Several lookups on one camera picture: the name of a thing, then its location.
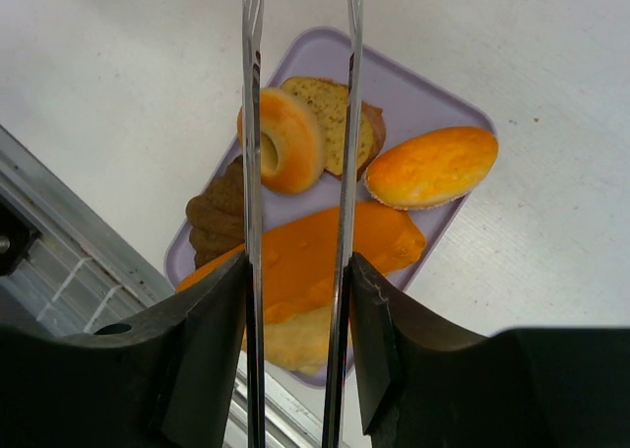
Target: black bracket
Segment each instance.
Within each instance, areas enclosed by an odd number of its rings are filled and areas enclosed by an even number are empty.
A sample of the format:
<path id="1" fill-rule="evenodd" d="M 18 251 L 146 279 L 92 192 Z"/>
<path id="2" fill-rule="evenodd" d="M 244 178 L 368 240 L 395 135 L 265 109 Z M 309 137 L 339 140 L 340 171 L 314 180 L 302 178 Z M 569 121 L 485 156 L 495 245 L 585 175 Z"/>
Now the black bracket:
<path id="1" fill-rule="evenodd" d="M 37 228 L 0 196 L 0 276 L 16 270 L 38 237 Z"/>
<path id="2" fill-rule="evenodd" d="M 245 329 L 244 254 L 95 334 L 0 325 L 0 447 L 221 447 Z"/>
<path id="3" fill-rule="evenodd" d="M 350 329 L 374 448 L 630 447 L 630 328 L 485 338 L 354 253 Z"/>

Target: screw hole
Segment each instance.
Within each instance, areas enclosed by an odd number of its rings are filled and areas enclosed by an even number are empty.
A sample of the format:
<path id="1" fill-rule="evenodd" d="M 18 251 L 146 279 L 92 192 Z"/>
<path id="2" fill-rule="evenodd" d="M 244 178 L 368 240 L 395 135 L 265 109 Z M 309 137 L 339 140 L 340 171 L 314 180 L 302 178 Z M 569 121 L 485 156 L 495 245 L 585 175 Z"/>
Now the screw hole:
<path id="1" fill-rule="evenodd" d="M 114 323 L 112 325 L 107 325 L 106 327 L 102 327 L 98 330 L 95 335 L 120 335 L 122 333 L 127 333 L 131 330 L 131 325 L 127 323 Z"/>

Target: donut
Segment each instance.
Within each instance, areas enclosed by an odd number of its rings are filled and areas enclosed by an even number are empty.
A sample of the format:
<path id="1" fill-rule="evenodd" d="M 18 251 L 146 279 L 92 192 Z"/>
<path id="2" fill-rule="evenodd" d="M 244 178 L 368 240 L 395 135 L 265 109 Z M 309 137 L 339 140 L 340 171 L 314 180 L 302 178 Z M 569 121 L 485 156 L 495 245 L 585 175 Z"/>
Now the donut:
<path id="1" fill-rule="evenodd" d="M 236 120 L 243 141 L 243 109 Z M 324 172 L 324 136 L 308 105 L 280 89 L 260 91 L 262 182 L 279 194 L 299 194 Z"/>
<path id="2" fill-rule="evenodd" d="M 496 137 L 483 128 L 442 128 L 400 143 L 374 160 L 365 186 L 376 200 L 395 209 L 430 209 L 475 188 L 498 153 Z"/>

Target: metal rod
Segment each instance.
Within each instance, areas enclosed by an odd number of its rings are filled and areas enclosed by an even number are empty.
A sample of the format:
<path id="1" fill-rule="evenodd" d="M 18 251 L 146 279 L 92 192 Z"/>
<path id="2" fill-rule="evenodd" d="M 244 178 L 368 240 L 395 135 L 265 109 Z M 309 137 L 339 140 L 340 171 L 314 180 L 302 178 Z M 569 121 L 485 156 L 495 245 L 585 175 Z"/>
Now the metal rod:
<path id="1" fill-rule="evenodd" d="M 265 446 L 265 347 L 263 325 L 262 196 L 260 147 L 260 39 L 264 0 L 243 0 L 243 125 L 245 183 L 245 299 L 247 426 L 250 448 Z"/>
<path id="2" fill-rule="evenodd" d="M 363 0 L 347 0 L 352 39 L 349 59 L 346 142 L 337 236 L 335 296 L 328 347 L 326 400 L 322 445 L 337 448 L 343 426 L 344 385 L 346 381 L 347 322 L 349 318 L 350 267 L 354 236 L 354 203 L 356 201 L 356 147 L 361 120 L 361 59 L 363 54 Z"/>

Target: bagel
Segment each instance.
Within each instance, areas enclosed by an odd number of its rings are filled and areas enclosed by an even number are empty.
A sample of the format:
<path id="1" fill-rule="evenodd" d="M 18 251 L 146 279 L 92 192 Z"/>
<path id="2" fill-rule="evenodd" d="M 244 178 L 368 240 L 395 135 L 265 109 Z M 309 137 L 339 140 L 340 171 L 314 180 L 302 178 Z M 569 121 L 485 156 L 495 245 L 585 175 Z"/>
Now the bagel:
<path id="1" fill-rule="evenodd" d="M 236 123 L 244 150 L 242 107 Z M 302 193 L 324 172 L 324 137 L 315 114 L 280 89 L 260 91 L 260 143 L 262 182 L 274 192 Z"/>

